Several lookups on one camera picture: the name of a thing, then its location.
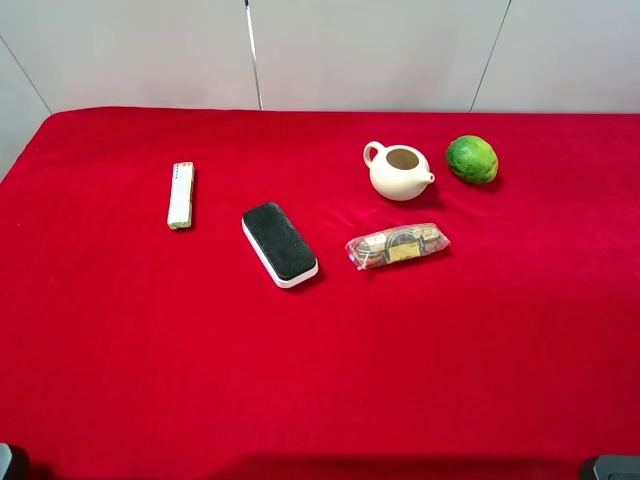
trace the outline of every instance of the black felt pad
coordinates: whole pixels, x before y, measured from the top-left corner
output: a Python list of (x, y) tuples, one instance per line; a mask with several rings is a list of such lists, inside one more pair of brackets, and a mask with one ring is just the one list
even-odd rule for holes
[(281, 280), (291, 280), (316, 264), (316, 257), (277, 203), (253, 208), (242, 217)]

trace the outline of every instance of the wrapped snack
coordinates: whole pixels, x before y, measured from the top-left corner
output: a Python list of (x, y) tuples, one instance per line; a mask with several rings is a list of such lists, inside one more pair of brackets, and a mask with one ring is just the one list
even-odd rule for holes
[(345, 248), (358, 270), (363, 270), (424, 257), (439, 252), (449, 243), (434, 223), (419, 223), (354, 238)]

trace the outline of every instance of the teapot opening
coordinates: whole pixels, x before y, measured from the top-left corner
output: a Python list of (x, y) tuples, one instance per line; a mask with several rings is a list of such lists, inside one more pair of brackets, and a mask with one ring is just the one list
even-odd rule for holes
[(387, 162), (399, 170), (411, 170), (418, 166), (418, 156), (404, 148), (394, 148), (387, 153)]

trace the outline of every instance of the red cloth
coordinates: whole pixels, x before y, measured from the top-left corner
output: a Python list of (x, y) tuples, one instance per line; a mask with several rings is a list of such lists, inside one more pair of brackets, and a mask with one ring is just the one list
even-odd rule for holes
[[(494, 183), (448, 170), (463, 134), (493, 144)], [(418, 148), (435, 183), (384, 200), (370, 140)], [(62, 478), (640, 454), (639, 153), (634, 115), (56, 114), (0, 184), (0, 440)], [(195, 225), (173, 232), (185, 160)], [(294, 291), (241, 229), (266, 201), (319, 260)], [(420, 222), (448, 251), (370, 271), (344, 251)]]

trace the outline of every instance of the green fruit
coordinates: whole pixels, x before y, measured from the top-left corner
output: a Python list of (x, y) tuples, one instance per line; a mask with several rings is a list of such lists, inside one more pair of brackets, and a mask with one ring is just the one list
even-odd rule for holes
[(489, 183), (498, 173), (498, 157), (491, 145), (475, 135), (454, 140), (447, 149), (453, 173), (469, 183)]

